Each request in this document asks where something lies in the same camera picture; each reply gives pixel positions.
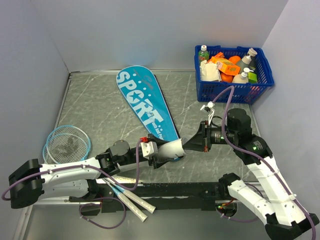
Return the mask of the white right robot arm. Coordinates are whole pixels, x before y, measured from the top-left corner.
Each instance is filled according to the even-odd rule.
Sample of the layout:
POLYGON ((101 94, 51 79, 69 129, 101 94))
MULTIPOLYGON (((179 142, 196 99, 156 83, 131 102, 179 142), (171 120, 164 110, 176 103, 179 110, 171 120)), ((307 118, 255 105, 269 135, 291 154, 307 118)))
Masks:
POLYGON ((234 198, 245 205, 264 224, 272 240, 294 240, 308 230, 316 239, 320 220, 298 202, 282 177, 275 157, 266 141, 252 133, 251 118, 246 111, 233 108, 227 112, 226 124, 212 123, 214 110, 201 108, 208 120, 201 121, 197 133, 183 148, 208 152, 213 144, 227 144, 256 177, 266 197, 256 193, 235 173, 224 174, 219 179, 218 193, 223 199, 234 198))

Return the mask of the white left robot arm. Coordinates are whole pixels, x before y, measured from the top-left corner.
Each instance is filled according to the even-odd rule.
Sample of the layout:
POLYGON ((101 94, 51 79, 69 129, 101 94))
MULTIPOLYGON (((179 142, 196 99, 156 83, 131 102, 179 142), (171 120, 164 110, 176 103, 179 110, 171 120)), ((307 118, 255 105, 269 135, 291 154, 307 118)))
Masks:
POLYGON ((155 169, 184 155, 180 139, 165 141, 150 134, 133 148, 125 140, 116 141, 105 152, 85 160, 63 164, 40 164, 30 159, 8 177, 9 188, 1 198, 12 209, 22 209, 37 201, 55 197, 95 200, 99 195, 96 180, 118 174, 122 166, 140 169, 147 162, 155 169))

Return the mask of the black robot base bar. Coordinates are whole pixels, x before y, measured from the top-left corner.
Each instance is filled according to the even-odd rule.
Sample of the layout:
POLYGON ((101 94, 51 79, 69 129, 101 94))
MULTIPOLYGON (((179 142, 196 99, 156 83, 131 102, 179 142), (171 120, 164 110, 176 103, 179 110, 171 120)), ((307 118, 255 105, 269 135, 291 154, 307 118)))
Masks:
MULTIPOLYGON (((105 183, 99 183, 98 193, 84 198, 69 197, 71 203, 84 204, 99 197, 109 197, 102 201, 102 213, 122 211, 123 207, 116 200, 115 193, 105 183)), ((178 183, 142 183, 133 191, 157 210, 215 211, 218 204, 227 203, 232 198, 218 182, 178 182, 178 183)))

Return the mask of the white shuttlecock tube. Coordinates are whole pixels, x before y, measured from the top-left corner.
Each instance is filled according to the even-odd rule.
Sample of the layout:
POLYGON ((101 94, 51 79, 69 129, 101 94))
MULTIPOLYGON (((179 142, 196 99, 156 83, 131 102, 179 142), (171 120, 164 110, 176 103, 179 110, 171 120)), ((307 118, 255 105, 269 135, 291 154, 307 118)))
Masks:
POLYGON ((183 145, 186 142, 187 142, 187 139, 183 137, 159 146, 157 157, 162 160, 176 159, 191 153, 190 150, 183 149, 183 145))

